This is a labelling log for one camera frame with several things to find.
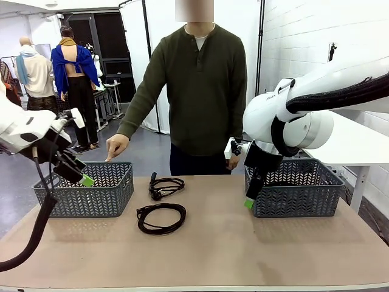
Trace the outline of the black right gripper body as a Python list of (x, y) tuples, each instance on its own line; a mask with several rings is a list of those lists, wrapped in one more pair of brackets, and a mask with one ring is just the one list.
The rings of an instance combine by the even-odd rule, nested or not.
[(254, 177), (266, 177), (269, 172), (275, 172), (283, 160), (282, 155), (264, 151), (252, 142), (246, 154), (244, 165), (253, 171)]

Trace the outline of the person's right hand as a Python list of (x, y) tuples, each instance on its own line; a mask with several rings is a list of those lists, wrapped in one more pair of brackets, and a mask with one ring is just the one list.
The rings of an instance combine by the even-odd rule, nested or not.
[(110, 162), (112, 159), (120, 155), (126, 150), (129, 145), (129, 138), (123, 134), (115, 134), (106, 140), (106, 149), (108, 155), (105, 159), (106, 162)]

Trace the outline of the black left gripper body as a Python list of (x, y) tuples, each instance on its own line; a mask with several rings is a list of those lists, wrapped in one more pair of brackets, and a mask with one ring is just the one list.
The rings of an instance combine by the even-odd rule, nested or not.
[(64, 131), (58, 133), (55, 130), (39, 130), (36, 134), (38, 164), (49, 163), (55, 167), (61, 162), (62, 154), (72, 154), (69, 149), (71, 140), (64, 136)]

